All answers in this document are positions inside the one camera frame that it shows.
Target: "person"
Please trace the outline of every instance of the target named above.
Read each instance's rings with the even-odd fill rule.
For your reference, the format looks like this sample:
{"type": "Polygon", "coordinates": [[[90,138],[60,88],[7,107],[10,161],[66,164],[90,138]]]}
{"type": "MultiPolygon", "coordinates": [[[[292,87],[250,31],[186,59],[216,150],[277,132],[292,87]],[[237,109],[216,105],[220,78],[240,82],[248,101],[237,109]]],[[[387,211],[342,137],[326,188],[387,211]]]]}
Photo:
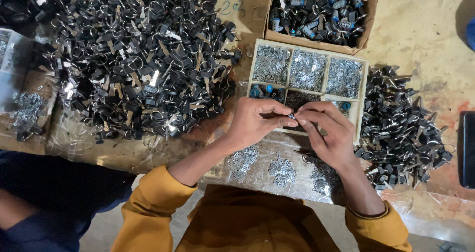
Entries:
{"type": "Polygon", "coordinates": [[[0,150],[0,252],[73,252],[98,212],[129,199],[136,175],[0,150]]]}
{"type": "MultiPolygon", "coordinates": [[[[241,97],[227,133],[169,167],[140,180],[122,207],[124,223],[113,252],[171,251],[171,215],[185,204],[197,182],[229,154],[259,142],[277,127],[308,133],[318,157],[340,175],[347,197],[346,225],[362,252],[412,251],[399,214],[381,200],[353,153],[354,125],[331,102],[307,103],[294,114],[274,99],[241,97]],[[274,113],[272,118],[265,114],[274,113]],[[328,134],[321,136],[314,123],[328,134]]],[[[314,211],[301,200],[223,185],[207,185],[188,216],[175,251],[339,251],[314,211]]]]}

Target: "smartphone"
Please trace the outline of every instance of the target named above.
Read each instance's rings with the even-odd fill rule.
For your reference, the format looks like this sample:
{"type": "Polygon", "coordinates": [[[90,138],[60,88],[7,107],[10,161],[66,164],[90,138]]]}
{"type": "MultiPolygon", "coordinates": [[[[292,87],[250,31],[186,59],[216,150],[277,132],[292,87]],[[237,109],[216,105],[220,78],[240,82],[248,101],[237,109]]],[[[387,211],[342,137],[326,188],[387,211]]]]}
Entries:
{"type": "Polygon", "coordinates": [[[475,189],[475,113],[464,115],[464,160],[462,165],[463,187],[475,189]]]}

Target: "handwritten number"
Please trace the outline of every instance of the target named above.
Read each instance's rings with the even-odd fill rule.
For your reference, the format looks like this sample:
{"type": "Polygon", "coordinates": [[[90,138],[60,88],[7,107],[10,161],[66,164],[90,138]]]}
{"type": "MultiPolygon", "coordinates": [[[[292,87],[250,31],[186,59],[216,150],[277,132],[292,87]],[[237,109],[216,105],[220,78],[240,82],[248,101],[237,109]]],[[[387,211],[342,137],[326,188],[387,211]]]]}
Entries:
{"type": "MultiPolygon", "coordinates": [[[[224,9],[222,10],[222,12],[221,12],[222,15],[228,15],[228,14],[231,13],[230,11],[228,11],[227,13],[224,13],[224,11],[226,11],[226,10],[229,8],[229,6],[231,5],[231,3],[229,2],[229,0],[227,0],[227,1],[224,2],[223,6],[226,5],[226,3],[228,4],[228,6],[226,6],[226,8],[224,8],[224,9]]],[[[243,14],[242,17],[244,17],[244,16],[246,16],[246,11],[241,9],[242,5],[243,5],[243,1],[242,1],[242,0],[239,0],[238,3],[233,4],[233,10],[236,10],[236,11],[243,11],[244,14],[243,14]]]]}
{"type": "Polygon", "coordinates": [[[242,17],[244,17],[244,16],[246,16],[246,11],[245,11],[245,10],[241,10],[241,7],[242,7],[242,5],[243,5],[243,2],[242,2],[242,0],[239,0],[238,2],[241,2],[241,5],[238,7],[238,11],[243,11],[243,12],[244,12],[244,15],[243,15],[242,17]]]}
{"type": "Polygon", "coordinates": [[[225,2],[224,2],[224,4],[223,4],[223,5],[225,5],[226,3],[228,3],[228,6],[227,6],[226,8],[224,8],[224,10],[221,12],[223,15],[228,15],[228,14],[230,14],[230,13],[231,13],[231,12],[224,13],[224,11],[225,11],[226,9],[228,9],[228,8],[229,8],[229,5],[231,4],[231,3],[229,2],[229,0],[227,0],[227,1],[225,1],[225,2]]]}

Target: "concrete floor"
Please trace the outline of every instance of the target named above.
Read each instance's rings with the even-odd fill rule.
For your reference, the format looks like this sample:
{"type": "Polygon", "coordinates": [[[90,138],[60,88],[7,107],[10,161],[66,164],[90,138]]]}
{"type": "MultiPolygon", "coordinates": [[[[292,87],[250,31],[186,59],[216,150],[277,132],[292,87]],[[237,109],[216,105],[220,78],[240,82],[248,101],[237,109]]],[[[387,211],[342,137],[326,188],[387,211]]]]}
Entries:
{"type": "MultiPolygon", "coordinates": [[[[138,185],[139,178],[135,180],[133,188],[138,185]]],[[[186,204],[177,209],[176,213],[172,215],[170,229],[173,234],[175,246],[178,244],[188,226],[186,216],[193,210],[196,202],[203,196],[205,188],[205,184],[200,185],[199,189],[188,199],[186,204]]],[[[306,205],[315,210],[315,213],[341,251],[359,251],[352,234],[346,229],[343,207],[312,201],[306,201],[306,205]]],[[[122,213],[120,211],[121,206],[122,205],[109,212],[96,215],[92,220],[89,231],[80,240],[80,252],[110,251],[123,222],[122,213]]],[[[414,252],[438,252],[440,250],[437,246],[441,245],[444,241],[410,234],[409,242],[412,244],[414,252]]]]}

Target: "mustard yellow sleeve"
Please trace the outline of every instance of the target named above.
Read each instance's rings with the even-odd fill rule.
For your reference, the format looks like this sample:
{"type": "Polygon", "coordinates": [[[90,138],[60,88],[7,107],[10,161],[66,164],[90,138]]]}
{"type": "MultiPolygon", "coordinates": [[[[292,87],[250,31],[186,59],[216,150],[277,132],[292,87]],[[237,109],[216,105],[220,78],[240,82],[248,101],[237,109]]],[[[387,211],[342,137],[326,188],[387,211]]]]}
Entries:
{"type": "Polygon", "coordinates": [[[111,251],[171,251],[171,215],[196,188],[179,183],[165,166],[153,169],[140,179],[139,186],[123,205],[123,226],[111,251]]]}
{"type": "Polygon", "coordinates": [[[406,251],[411,252],[407,241],[409,232],[399,214],[384,201],[386,212],[377,218],[365,218],[349,207],[345,211],[346,227],[358,242],[361,252],[406,251]]]}

